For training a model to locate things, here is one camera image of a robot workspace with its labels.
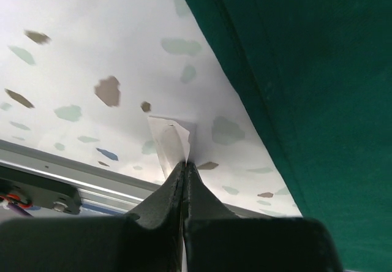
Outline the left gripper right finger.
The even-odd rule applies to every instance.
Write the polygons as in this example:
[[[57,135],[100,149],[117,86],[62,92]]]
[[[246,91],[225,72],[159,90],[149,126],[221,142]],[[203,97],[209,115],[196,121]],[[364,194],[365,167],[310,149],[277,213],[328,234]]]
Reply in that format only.
[[[185,171],[185,248],[189,271],[232,271],[231,223],[239,219],[202,182],[197,167]]]

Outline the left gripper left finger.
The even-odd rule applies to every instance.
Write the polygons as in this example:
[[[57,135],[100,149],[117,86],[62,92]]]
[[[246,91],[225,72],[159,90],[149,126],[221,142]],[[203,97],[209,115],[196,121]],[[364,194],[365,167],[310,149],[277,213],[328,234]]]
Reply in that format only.
[[[178,163],[163,185],[125,214],[126,271],[181,271],[185,169]]]

